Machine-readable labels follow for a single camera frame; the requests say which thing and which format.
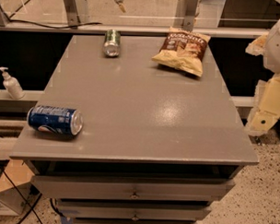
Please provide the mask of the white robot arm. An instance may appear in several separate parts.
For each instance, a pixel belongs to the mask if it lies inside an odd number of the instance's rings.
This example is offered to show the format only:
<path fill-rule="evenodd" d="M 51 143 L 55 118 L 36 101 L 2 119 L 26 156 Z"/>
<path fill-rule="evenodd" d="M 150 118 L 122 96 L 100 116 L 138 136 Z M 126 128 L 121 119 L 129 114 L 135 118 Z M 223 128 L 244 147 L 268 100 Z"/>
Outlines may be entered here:
<path fill-rule="evenodd" d="M 268 33 L 252 41 L 245 52 L 261 55 L 264 67 L 274 73 L 268 81 L 258 81 L 245 126 L 249 136 L 261 136 L 280 119 L 280 19 Z"/>

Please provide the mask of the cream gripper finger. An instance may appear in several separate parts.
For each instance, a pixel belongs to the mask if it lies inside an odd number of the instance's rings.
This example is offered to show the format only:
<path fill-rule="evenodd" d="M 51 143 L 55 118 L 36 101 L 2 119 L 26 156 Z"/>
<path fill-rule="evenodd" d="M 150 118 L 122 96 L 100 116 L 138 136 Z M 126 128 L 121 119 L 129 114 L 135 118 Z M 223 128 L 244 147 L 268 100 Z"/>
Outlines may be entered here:
<path fill-rule="evenodd" d="M 249 43 L 249 45 L 245 49 L 245 52 L 253 56 L 263 55 L 263 49 L 265 47 L 267 37 L 268 34 L 265 33 L 258 37 L 256 40 Z"/>
<path fill-rule="evenodd" d="M 280 75 L 273 75 L 268 81 L 258 81 L 244 129 L 249 136 L 261 136 L 267 134 L 279 119 Z"/>

